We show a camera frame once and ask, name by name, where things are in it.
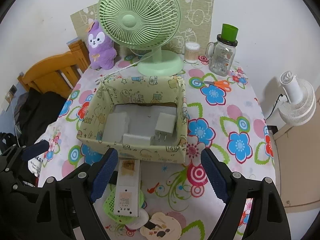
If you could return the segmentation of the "green perforated panda case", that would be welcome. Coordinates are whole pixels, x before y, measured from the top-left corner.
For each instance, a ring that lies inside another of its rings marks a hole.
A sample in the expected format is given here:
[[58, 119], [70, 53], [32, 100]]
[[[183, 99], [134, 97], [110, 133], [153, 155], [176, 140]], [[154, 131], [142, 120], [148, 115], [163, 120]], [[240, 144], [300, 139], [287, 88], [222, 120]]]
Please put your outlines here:
[[118, 224], [131, 223], [137, 219], [133, 216], [133, 201], [131, 192], [122, 192], [116, 197], [117, 188], [114, 187], [103, 204], [104, 213]]

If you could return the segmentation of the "orange handled scissors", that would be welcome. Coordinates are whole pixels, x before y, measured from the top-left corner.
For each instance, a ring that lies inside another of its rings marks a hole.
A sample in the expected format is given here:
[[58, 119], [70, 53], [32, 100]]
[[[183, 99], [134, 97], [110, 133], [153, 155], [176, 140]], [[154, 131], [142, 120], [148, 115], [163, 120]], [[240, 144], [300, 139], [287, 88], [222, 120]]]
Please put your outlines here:
[[227, 80], [221, 81], [202, 81], [201, 84], [214, 85], [217, 88], [224, 90], [225, 92], [231, 92], [230, 83]]

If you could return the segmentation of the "green desk fan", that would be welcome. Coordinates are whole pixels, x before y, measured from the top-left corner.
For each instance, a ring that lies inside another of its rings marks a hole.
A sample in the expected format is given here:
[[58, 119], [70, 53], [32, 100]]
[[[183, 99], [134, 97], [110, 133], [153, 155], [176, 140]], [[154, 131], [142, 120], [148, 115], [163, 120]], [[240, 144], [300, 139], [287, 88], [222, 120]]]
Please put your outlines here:
[[183, 69], [180, 55], [163, 49], [180, 26], [178, 0], [99, 0], [98, 20], [114, 42], [146, 52], [135, 64], [140, 74], [172, 76]]

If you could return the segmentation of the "purple plush bunny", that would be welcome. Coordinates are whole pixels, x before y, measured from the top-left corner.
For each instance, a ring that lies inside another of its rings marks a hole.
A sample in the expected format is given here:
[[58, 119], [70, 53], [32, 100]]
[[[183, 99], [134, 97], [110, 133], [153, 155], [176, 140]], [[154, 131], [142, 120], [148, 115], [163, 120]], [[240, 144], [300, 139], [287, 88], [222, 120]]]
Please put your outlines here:
[[114, 67], [117, 56], [114, 41], [105, 34], [97, 20], [88, 28], [87, 48], [92, 69], [109, 70]]

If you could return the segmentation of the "green plastic cup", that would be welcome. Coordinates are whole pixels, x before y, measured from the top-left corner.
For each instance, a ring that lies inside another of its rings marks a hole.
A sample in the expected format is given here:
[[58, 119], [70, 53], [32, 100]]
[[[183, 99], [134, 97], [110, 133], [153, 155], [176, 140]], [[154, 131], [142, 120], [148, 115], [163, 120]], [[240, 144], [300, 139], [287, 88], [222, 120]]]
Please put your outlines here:
[[235, 42], [238, 31], [239, 29], [237, 27], [224, 23], [222, 25], [221, 38], [229, 42]]

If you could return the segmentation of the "round beige hedgehog mirror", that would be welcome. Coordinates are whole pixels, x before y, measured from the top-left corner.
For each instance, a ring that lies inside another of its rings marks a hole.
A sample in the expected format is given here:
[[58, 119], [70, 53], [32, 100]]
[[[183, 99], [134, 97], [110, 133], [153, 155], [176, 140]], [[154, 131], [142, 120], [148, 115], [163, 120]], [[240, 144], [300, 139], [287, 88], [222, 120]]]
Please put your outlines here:
[[148, 240], [178, 240], [182, 228], [174, 217], [157, 212], [139, 231]]

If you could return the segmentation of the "white 45W charger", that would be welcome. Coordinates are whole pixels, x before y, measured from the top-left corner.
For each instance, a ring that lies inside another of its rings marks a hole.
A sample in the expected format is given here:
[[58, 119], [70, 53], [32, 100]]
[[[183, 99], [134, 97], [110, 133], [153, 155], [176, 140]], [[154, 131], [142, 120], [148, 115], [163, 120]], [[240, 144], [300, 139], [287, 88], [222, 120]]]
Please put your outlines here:
[[159, 141], [161, 140], [161, 137], [166, 141], [167, 137], [171, 137], [173, 135], [175, 123], [175, 115], [167, 113], [159, 114], [155, 127], [155, 135], [157, 135]]

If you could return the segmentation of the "floral tablecloth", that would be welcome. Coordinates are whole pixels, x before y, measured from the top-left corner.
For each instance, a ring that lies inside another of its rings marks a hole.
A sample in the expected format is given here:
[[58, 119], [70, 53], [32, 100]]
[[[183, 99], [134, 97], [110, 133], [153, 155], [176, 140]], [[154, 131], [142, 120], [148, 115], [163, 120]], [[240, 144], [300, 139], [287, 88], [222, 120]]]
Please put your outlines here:
[[[112, 70], [85, 71], [57, 121], [42, 135], [50, 147], [42, 155], [40, 186], [48, 177], [60, 180], [81, 164], [101, 159], [76, 134], [97, 91], [97, 79], [104, 75], [111, 80], [139, 77], [132, 67], [135, 61], [134, 56], [127, 56]], [[224, 208], [200, 163], [204, 148], [210, 148], [220, 161], [246, 178], [275, 178], [271, 137], [246, 74], [237, 63], [227, 77], [213, 74], [207, 65], [207, 59], [201, 56], [180, 72], [186, 83], [189, 119], [185, 163], [142, 162], [145, 210], [149, 215], [162, 212], [178, 220], [182, 239], [207, 239]], [[230, 83], [231, 92], [201, 84], [221, 80]]]

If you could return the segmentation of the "white power bank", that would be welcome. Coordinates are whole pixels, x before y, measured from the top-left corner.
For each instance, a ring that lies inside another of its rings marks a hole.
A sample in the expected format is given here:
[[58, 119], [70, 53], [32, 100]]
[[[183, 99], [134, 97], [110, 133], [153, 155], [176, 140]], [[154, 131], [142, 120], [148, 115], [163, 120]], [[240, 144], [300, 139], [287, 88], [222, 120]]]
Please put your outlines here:
[[107, 117], [103, 141], [122, 143], [123, 135], [129, 130], [129, 116], [126, 112], [111, 113]]

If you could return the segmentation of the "cotton swab container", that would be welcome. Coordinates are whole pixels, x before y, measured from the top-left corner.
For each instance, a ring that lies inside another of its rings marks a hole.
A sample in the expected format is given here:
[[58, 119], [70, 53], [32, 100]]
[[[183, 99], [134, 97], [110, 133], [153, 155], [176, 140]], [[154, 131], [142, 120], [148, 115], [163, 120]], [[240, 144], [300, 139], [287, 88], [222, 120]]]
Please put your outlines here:
[[187, 63], [195, 63], [198, 60], [200, 45], [196, 42], [187, 42], [184, 47], [184, 60]]

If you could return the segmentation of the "glass mason jar mug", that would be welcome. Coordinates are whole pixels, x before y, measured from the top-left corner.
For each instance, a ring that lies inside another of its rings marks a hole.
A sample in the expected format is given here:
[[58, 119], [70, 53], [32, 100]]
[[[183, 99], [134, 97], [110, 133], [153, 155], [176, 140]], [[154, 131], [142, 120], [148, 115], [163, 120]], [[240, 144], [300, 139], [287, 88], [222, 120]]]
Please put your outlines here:
[[237, 40], [231, 42], [225, 40], [218, 34], [216, 42], [209, 42], [206, 47], [205, 56], [209, 60], [209, 70], [220, 76], [227, 76], [232, 66]]

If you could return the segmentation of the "wooden chair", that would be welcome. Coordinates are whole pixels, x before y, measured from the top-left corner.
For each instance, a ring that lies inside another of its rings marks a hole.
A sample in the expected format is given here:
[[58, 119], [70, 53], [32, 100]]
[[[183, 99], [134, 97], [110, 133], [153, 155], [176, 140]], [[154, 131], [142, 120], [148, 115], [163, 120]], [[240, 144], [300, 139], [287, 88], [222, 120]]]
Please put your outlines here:
[[90, 64], [88, 49], [79, 38], [67, 44], [69, 51], [47, 57], [18, 76], [19, 83], [29, 91], [55, 92], [68, 98]]

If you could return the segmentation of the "yellow patterned cardboard box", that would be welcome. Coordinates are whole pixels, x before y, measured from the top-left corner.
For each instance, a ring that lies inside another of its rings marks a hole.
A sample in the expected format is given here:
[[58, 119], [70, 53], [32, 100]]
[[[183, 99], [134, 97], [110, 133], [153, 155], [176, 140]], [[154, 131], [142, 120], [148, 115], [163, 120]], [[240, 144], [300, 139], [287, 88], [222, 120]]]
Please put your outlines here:
[[[138, 104], [143, 106], [176, 107], [176, 131], [168, 145], [144, 146], [140, 142], [104, 140], [108, 116], [117, 105]], [[179, 76], [129, 77], [104, 80], [85, 111], [77, 138], [95, 152], [104, 154], [109, 148], [117, 150], [121, 158], [140, 159], [182, 164], [187, 144], [187, 102], [185, 81]]]

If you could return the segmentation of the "small white charger cube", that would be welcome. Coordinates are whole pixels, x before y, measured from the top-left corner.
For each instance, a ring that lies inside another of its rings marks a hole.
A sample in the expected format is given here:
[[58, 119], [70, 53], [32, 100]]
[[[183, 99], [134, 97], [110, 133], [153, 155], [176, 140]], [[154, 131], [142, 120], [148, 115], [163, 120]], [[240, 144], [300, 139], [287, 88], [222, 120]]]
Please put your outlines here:
[[152, 145], [153, 137], [143, 136], [143, 135], [134, 135], [125, 133], [123, 135], [123, 144], [125, 145], [143, 145], [150, 146]]

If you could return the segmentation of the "white oval mouse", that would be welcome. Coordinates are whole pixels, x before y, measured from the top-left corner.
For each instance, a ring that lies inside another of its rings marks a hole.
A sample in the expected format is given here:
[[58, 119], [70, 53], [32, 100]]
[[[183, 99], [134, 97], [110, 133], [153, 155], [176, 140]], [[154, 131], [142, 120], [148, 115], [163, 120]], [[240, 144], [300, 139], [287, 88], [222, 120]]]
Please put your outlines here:
[[145, 209], [140, 208], [139, 216], [136, 217], [131, 223], [125, 224], [125, 226], [130, 230], [137, 230], [144, 226], [149, 221], [149, 214]]

